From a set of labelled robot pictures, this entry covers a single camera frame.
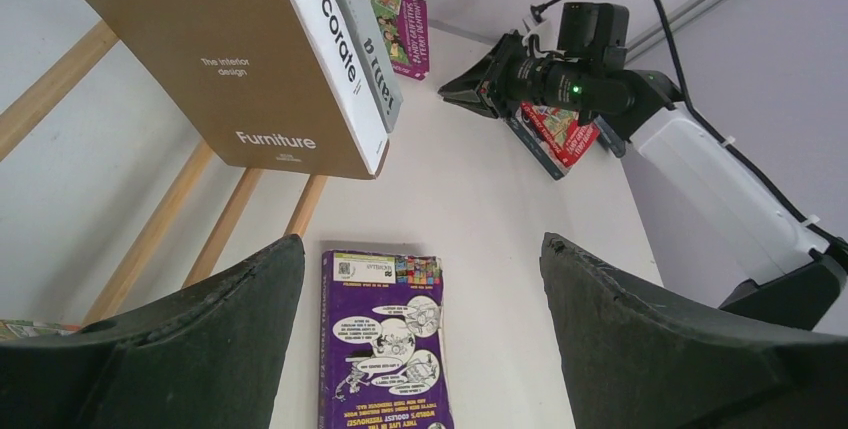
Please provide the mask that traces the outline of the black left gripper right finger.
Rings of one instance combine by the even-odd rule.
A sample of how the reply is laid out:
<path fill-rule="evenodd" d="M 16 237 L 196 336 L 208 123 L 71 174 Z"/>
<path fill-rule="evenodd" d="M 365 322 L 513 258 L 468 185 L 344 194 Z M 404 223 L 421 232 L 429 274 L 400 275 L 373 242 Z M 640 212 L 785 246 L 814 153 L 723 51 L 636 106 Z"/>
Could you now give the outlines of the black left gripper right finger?
<path fill-rule="evenodd" d="M 816 331 L 846 285 L 842 246 L 710 307 L 556 234 L 540 272 L 579 428 L 843 428 L 847 340 Z"/>

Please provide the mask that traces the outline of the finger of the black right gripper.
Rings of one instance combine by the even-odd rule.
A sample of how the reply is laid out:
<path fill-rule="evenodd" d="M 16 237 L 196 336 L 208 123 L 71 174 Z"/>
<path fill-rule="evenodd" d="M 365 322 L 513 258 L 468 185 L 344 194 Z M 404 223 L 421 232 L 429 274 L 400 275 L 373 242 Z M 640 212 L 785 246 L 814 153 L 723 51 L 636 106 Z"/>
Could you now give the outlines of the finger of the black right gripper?
<path fill-rule="evenodd" d="M 509 68 L 524 59 L 522 36 L 504 34 L 494 47 L 469 70 L 441 86 L 437 93 L 444 102 L 491 119 L 509 118 L 505 89 Z"/>

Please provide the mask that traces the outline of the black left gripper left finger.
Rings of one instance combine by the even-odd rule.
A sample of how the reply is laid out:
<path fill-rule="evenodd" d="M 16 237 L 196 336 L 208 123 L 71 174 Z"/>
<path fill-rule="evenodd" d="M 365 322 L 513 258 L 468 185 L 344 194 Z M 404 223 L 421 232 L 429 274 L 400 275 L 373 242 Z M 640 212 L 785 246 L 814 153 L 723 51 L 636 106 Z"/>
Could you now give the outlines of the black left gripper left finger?
<path fill-rule="evenodd" d="M 266 428 L 305 273 L 283 237 L 69 335 L 1 345 L 5 428 Z"/>

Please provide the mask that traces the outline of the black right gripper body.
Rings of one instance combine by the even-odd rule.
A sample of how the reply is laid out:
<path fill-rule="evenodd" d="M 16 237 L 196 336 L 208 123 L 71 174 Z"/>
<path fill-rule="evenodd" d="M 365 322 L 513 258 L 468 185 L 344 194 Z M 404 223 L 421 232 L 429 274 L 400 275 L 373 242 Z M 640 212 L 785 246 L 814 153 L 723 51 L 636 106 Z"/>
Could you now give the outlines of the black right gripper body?
<path fill-rule="evenodd" d="M 622 114 L 635 104 L 635 90 L 621 78 L 628 24 L 624 6 L 567 3 L 556 49 L 538 57 L 521 47 L 503 56 L 492 88 L 504 101 L 576 112 L 582 125 Z"/>

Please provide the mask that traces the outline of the red Treehouse book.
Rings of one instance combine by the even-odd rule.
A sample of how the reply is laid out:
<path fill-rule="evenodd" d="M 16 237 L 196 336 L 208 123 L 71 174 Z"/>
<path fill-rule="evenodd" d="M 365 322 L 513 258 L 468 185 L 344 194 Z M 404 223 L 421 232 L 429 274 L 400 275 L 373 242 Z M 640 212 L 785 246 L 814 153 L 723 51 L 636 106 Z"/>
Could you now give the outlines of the red Treehouse book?
<path fill-rule="evenodd" d="M 574 111 L 522 102 L 517 115 L 564 173 L 578 163 L 600 135 L 594 123 L 581 126 Z"/>

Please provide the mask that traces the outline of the purple Treehouse book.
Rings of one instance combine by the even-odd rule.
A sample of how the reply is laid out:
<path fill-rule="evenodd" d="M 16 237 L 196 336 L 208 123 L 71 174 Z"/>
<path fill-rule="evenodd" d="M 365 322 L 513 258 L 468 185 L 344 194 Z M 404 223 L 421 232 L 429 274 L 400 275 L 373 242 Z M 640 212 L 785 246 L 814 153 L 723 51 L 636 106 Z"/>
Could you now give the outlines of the purple Treehouse book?
<path fill-rule="evenodd" d="M 394 71 L 412 79 L 425 79 L 430 71 L 427 3 L 370 1 Z"/>

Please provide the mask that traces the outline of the purple white cartoon book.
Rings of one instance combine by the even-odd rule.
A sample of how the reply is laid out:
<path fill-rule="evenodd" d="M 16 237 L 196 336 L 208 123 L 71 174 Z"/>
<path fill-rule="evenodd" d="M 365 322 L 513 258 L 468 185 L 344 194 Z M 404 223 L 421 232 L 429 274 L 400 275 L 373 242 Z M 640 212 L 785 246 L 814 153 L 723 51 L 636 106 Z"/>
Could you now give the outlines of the purple white cartoon book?
<path fill-rule="evenodd" d="M 436 256 L 322 255 L 320 428 L 452 428 Z"/>

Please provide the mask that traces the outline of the grey ianra book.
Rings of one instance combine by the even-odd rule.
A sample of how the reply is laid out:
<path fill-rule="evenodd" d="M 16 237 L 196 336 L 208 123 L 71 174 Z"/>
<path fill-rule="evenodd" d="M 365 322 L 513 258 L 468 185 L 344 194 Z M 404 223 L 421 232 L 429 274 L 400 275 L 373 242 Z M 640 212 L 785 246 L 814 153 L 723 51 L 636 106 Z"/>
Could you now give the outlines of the grey ianra book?
<path fill-rule="evenodd" d="M 339 0 L 386 131 L 396 126 L 404 98 L 370 0 Z"/>

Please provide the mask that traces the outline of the orange Treehouse book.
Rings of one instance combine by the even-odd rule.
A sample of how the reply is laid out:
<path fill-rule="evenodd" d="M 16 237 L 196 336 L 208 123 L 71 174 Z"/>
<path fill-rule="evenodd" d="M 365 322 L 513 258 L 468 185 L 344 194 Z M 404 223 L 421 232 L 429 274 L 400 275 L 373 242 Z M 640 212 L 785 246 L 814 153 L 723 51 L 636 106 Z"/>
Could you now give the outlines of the orange Treehouse book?
<path fill-rule="evenodd" d="M 28 320 L 1 320 L 1 341 L 11 341 L 46 335 L 69 335 L 81 329 L 80 326 L 58 323 L 43 323 Z"/>

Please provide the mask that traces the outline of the brown white Decorate book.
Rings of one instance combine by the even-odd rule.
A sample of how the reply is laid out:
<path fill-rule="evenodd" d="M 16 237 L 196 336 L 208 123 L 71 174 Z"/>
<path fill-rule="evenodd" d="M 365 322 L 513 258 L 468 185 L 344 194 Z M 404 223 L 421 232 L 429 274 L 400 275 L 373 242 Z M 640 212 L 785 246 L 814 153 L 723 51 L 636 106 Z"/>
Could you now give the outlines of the brown white Decorate book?
<path fill-rule="evenodd" d="M 85 0 L 231 166 L 369 180 L 397 99 L 351 0 Z"/>

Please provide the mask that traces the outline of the wooden book rack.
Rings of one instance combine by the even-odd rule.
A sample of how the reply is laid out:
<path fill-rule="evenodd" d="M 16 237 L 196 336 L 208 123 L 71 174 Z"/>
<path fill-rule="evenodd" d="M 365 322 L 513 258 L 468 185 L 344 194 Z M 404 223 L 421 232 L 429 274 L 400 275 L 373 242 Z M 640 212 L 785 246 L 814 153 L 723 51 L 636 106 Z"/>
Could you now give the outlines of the wooden book rack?
<path fill-rule="evenodd" d="M 103 20 L 98 21 L 10 104 L 1 113 L 1 157 L 8 157 L 117 42 L 118 36 L 108 24 Z M 117 314 L 198 183 L 212 155 L 211 148 L 204 141 L 193 149 L 88 310 L 83 319 L 85 325 Z M 262 175 L 261 169 L 244 170 L 183 282 L 185 288 L 211 275 Z M 308 178 L 284 231 L 286 235 L 305 234 L 328 180 L 326 175 L 313 174 Z"/>

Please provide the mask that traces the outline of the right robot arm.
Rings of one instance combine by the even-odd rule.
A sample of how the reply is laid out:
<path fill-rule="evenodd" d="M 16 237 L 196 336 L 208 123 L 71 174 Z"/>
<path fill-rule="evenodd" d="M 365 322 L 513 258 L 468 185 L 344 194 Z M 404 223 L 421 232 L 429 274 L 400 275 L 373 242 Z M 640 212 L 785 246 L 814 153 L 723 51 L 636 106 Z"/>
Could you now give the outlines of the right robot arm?
<path fill-rule="evenodd" d="M 746 279 L 724 311 L 813 329 L 846 287 L 845 240 L 792 215 L 729 143 L 683 111 L 683 90 L 667 75 L 625 68 L 628 22 L 621 5 L 569 3 L 553 51 L 538 49 L 536 29 L 507 33 L 440 96 L 492 119 L 528 103 L 599 123 L 652 163 L 728 242 Z"/>

